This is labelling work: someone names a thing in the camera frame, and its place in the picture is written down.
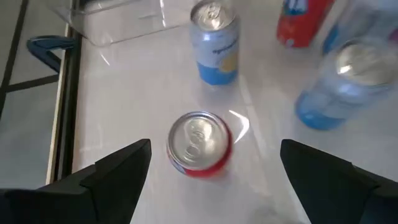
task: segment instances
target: white table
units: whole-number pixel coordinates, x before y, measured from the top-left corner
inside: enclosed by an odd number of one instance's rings
[[[151,139],[149,173],[132,218],[132,223],[148,224],[309,223],[279,157],[285,138],[397,181],[398,121],[391,112],[396,97],[332,131],[309,129],[294,115],[294,101],[315,79],[320,44],[344,3],[335,4],[312,47],[286,49],[275,39],[282,1],[237,2],[240,76],[227,86],[200,80],[188,26],[107,48],[85,41],[73,169]],[[191,179],[167,159],[169,128],[195,110],[220,115],[233,131],[234,154],[222,179]]]

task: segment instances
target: can lid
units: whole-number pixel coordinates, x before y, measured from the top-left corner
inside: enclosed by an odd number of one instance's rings
[[[197,111],[183,115],[173,124],[167,146],[182,167],[203,170],[225,155],[228,138],[226,126],[219,117]]]
[[[223,1],[204,0],[191,10],[191,21],[205,31],[224,29],[234,18],[232,7]]]
[[[336,56],[337,74],[367,86],[392,82],[397,63],[395,52],[378,41],[349,41]]]

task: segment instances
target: red bottle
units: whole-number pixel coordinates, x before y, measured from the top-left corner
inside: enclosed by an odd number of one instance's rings
[[[308,47],[335,0],[285,0],[277,28],[288,47]]]

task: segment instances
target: floor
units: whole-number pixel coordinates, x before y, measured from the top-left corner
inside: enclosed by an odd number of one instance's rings
[[[0,104],[0,111],[4,104],[0,112],[0,188],[36,189],[45,184],[58,83],[7,92],[4,76],[11,72],[7,82],[12,85],[55,75],[25,45],[29,38],[38,35],[63,35],[65,23],[41,0],[27,0],[14,65],[7,68],[22,3],[23,0],[0,1],[0,98],[5,95]]]

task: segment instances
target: soda can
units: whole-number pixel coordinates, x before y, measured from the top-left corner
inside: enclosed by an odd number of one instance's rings
[[[333,3],[334,0],[284,0],[278,40],[288,47],[308,47]]]
[[[191,40],[200,77],[212,85],[238,74],[239,19],[223,1],[204,0],[191,11]]]
[[[190,177],[219,174],[232,154],[232,135],[217,115],[196,111],[171,127],[167,154],[173,166]]]
[[[297,116],[311,128],[338,127],[386,95],[396,79],[397,61],[395,50],[384,41],[345,43],[324,58],[320,78],[299,96]]]
[[[354,0],[348,3],[323,42],[322,52],[353,38],[367,36],[398,42],[396,0]]]

